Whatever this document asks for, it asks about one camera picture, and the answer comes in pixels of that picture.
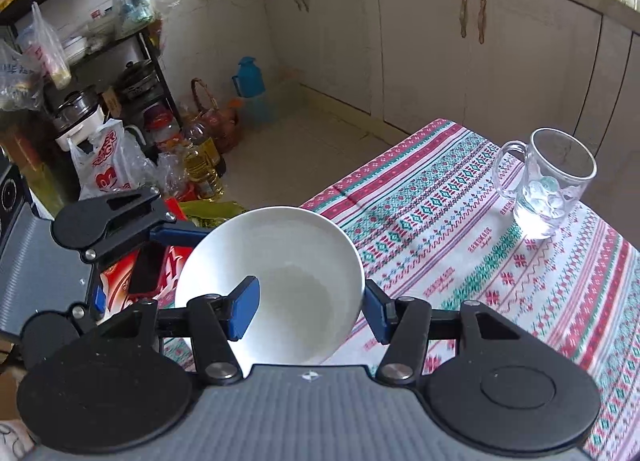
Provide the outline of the white floral bowl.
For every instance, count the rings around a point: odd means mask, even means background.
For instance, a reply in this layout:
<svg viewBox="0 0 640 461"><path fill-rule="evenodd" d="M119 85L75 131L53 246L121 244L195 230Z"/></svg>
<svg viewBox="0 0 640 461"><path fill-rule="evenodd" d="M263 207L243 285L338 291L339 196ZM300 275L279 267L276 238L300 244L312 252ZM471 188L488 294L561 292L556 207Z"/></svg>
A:
<svg viewBox="0 0 640 461"><path fill-rule="evenodd" d="M323 363L360 313L364 273L356 247L342 229L307 210L256 209L214 229L186 260L175 304L227 295L247 276L259 282L259 306L244 337L231 345L244 372L256 363Z"/></svg>

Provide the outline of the cream kitchen cabinets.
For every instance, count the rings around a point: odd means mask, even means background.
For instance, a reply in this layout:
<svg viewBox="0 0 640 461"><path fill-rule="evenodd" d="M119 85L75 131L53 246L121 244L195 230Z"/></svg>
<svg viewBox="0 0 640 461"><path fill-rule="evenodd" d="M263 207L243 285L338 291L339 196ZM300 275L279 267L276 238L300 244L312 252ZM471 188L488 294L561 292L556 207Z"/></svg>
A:
<svg viewBox="0 0 640 461"><path fill-rule="evenodd" d="M585 200L639 207L639 14L617 0L266 0L284 68L372 124L447 118L495 143L554 126L596 156Z"/></svg>

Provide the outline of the white red plastic bag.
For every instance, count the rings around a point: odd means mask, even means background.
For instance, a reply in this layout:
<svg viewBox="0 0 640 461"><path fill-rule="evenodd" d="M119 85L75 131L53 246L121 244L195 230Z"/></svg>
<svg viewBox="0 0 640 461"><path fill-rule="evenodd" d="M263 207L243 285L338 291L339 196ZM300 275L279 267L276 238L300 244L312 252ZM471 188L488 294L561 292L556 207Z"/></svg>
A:
<svg viewBox="0 0 640 461"><path fill-rule="evenodd" d="M86 139L91 145L89 152L70 138L67 141L78 176L80 200L157 184L154 163L145 157L137 140L119 120L108 120Z"/></svg>

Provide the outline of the patterned red green tablecloth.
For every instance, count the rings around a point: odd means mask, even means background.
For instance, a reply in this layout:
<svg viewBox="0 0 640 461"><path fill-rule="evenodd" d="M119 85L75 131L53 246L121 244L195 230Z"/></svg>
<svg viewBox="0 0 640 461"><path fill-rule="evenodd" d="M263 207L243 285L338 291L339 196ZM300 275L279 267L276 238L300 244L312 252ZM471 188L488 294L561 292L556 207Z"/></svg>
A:
<svg viewBox="0 0 640 461"><path fill-rule="evenodd" d="M639 455L639 254L578 206L546 240L524 235L491 185L514 159L437 120L304 205L352 239L364 271L393 295L450 309L476 299L584 367L602 407L587 438L598 460Z"/></svg>

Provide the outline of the black metal storage shelf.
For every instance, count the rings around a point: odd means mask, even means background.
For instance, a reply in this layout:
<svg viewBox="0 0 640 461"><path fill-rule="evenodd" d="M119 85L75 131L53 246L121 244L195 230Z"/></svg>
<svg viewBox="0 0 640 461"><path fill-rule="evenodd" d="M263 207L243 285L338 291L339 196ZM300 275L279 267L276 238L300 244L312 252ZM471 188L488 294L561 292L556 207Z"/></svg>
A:
<svg viewBox="0 0 640 461"><path fill-rule="evenodd" d="M6 42L14 43L17 41L16 23L20 18L29 14L32 3L43 4L47 1L49 0L15 0L9 6L6 6L1 12L1 28L5 31L3 36L6 38ZM163 72L160 71L160 61L158 60L160 42L152 39L152 27L145 25L137 30L127 32L117 27L115 13L109 13L103 18L107 23L102 27L97 27L89 22L75 31L76 36L82 36L86 39L87 47L85 56L77 60L77 62L72 62L70 69L75 71L87 62L91 62L94 58L111 51L112 48L134 39L138 42L141 55L153 65L153 74L156 77L156 82L152 88L138 95L127 93L124 83L131 81L132 77L130 68L125 67L119 78L113 82L116 98L120 106L122 106L122 112L119 117L134 123L139 129L143 129L144 121L148 118L145 112L157 104L163 105L168 111L175 114L177 112L176 103L170 94Z"/></svg>

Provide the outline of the cooking oil bottle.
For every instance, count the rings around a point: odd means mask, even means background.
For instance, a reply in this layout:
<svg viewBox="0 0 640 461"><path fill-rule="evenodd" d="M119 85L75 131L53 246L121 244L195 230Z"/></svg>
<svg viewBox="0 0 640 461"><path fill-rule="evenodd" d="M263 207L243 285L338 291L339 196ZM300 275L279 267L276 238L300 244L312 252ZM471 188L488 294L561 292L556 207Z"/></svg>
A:
<svg viewBox="0 0 640 461"><path fill-rule="evenodd" d="M215 147L206 125L198 117L186 119L183 125L186 150L183 164L189 180L198 188L202 199L218 200L224 195L224 185L217 166L221 156Z"/></svg>

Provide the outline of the wicker basket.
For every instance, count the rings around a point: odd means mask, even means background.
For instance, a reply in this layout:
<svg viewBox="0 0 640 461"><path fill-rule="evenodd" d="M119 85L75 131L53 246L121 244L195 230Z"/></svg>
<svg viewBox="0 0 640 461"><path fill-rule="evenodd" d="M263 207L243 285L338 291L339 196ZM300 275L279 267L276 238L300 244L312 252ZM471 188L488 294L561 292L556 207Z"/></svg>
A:
<svg viewBox="0 0 640 461"><path fill-rule="evenodd" d="M217 99L200 78L191 80L191 93L196 109L212 134L217 150L226 154L238 146L242 131L240 116L233 108L220 108Z"/></svg>

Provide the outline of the clear glass mug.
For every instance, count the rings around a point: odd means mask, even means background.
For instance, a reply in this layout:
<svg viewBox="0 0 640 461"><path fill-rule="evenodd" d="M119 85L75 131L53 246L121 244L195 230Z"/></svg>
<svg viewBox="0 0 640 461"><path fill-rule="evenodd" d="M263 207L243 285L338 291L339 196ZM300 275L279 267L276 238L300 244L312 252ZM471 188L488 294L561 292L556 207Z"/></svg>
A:
<svg viewBox="0 0 640 461"><path fill-rule="evenodd" d="M523 157L520 181L506 188L499 166L506 155ZM591 151L573 135L559 129L540 128L526 143L510 140L496 155L491 176L498 194L514 202L514 221L524 236L552 237L582 198L598 167Z"/></svg>

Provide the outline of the blue thermos jug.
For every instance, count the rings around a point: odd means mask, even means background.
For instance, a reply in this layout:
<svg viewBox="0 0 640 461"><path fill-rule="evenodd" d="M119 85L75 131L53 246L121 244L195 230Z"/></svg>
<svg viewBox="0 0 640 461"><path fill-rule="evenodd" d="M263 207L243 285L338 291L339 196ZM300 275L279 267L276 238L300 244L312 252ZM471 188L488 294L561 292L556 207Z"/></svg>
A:
<svg viewBox="0 0 640 461"><path fill-rule="evenodd" d="M262 70L255 64L254 57L241 58L238 72L232 77L232 82L242 99L243 109L250 124L258 126L266 123L270 116L266 87Z"/></svg>

